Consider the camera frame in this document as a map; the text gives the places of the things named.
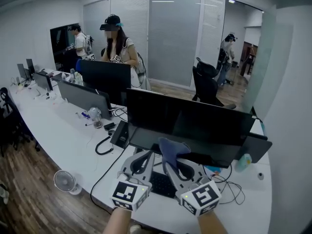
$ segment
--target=plastic bottle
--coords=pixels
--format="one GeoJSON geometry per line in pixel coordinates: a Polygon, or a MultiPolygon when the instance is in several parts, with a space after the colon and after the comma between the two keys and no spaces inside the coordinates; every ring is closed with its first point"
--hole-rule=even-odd
{"type": "Polygon", "coordinates": [[[252,162],[250,154],[244,154],[235,165],[235,171],[238,173],[244,171],[252,162]]]}

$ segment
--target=white desk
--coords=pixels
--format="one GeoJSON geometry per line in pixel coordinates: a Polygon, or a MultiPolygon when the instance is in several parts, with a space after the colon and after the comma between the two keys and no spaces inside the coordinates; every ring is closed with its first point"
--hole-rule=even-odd
{"type": "MultiPolygon", "coordinates": [[[[92,125],[86,127],[84,124],[88,121],[79,119],[75,114],[75,112],[80,114],[83,110],[62,100],[57,86],[54,87],[57,94],[55,100],[46,100],[46,96],[33,99],[32,90],[35,90],[36,85],[31,87],[31,90],[27,88],[17,93],[16,87],[10,87],[10,94],[21,116],[52,160],[62,169],[71,172],[77,182],[90,192],[92,186],[107,171],[122,149],[115,147],[111,153],[98,156],[95,153],[95,146],[108,136],[107,132],[103,128],[95,129],[92,125]]],[[[113,118],[112,121],[118,123],[120,118],[113,118]]],[[[259,122],[255,123],[252,132],[262,134],[259,122]]],[[[107,151],[111,147],[111,143],[107,141],[101,145],[99,152],[107,151]]],[[[117,176],[125,159],[133,152],[134,147],[129,146],[93,191],[94,197],[110,207],[113,206],[109,200],[111,181],[117,176]]],[[[156,166],[155,170],[159,172],[161,167],[161,165],[156,166]]],[[[221,173],[224,177],[228,174],[229,169],[221,173]]],[[[215,209],[227,231],[233,234],[266,234],[269,229],[272,201],[268,155],[265,154],[259,163],[250,165],[242,173],[237,173],[233,169],[229,180],[242,186],[246,200],[240,206],[232,202],[219,205],[215,209]],[[258,173],[263,173],[264,180],[258,179],[258,173]]],[[[228,188],[222,196],[221,202],[233,199],[228,188]]],[[[150,193],[139,210],[132,214],[132,218],[171,233],[200,233],[197,219],[190,212],[179,206],[175,200],[153,193],[150,193]]]]}

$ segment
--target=backpack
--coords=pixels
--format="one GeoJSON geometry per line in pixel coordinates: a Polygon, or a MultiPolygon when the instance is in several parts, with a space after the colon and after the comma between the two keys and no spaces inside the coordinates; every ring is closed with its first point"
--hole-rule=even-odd
{"type": "MultiPolygon", "coordinates": [[[[128,37],[125,39],[125,42],[122,46],[123,48],[127,47],[127,40],[128,40],[128,37]]],[[[143,75],[146,73],[144,61],[143,61],[142,56],[140,55],[140,53],[138,51],[136,52],[136,54],[137,54],[139,62],[138,62],[138,66],[135,67],[135,70],[136,70],[137,75],[143,75]]]]}
{"type": "Polygon", "coordinates": [[[87,35],[87,36],[85,37],[85,39],[86,39],[85,51],[86,51],[87,55],[90,55],[90,54],[93,53],[93,52],[92,52],[92,43],[93,43],[94,39],[93,39],[92,36],[90,36],[90,35],[87,35]]]}
{"type": "Polygon", "coordinates": [[[221,63],[223,63],[225,57],[226,57],[226,52],[224,51],[224,49],[220,48],[220,53],[219,53],[219,58],[218,61],[220,61],[221,63]]]}

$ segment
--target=white fan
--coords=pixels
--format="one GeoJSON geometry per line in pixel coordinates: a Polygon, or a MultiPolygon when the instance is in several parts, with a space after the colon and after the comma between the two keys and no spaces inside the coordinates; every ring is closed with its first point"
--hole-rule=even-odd
{"type": "Polygon", "coordinates": [[[61,190],[62,192],[65,193],[70,193],[72,195],[78,195],[82,187],[76,184],[75,177],[72,176],[69,172],[67,171],[57,171],[54,174],[54,185],[61,190]]]}

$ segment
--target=person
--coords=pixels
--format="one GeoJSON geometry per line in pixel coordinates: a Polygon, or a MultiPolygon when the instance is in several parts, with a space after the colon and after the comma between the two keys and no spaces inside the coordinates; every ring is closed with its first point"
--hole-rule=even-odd
{"type": "Polygon", "coordinates": [[[119,16],[110,15],[105,24],[101,26],[101,30],[105,30],[107,44],[102,61],[110,61],[113,55],[120,56],[121,62],[129,64],[131,67],[131,85],[132,87],[150,90],[149,81],[146,75],[139,77],[136,68],[139,66],[139,57],[133,41],[126,37],[123,29],[123,24],[120,22],[119,16]]]}
{"type": "Polygon", "coordinates": [[[230,66],[235,57],[233,51],[233,41],[235,41],[235,39],[237,38],[233,34],[228,34],[228,36],[221,43],[221,49],[225,51],[225,58],[222,61],[222,68],[217,80],[219,86],[223,86],[223,84],[226,83],[226,73],[230,69],[230,66]]]}
{"type": "Polygon", "coordinates": [[[72,34],[75,36],[75,49],[77,56],[85,59],[87,57],[86,52],[86,35],[82,33],[79,24],[74,24],[70,28],[72,34]]]}
{"type": "MultiPolygon", "coordinates": [[[[131,211],[115,208],[103,231],[103,234],[127,234],[131,219],[131,211]]],[[[213,211],[198,217],[198,224],[202,234],[226,234],[227,231],[213,211]]],[[[130,228],[130,234],[144,234],[139,225],[130,228]]]]}

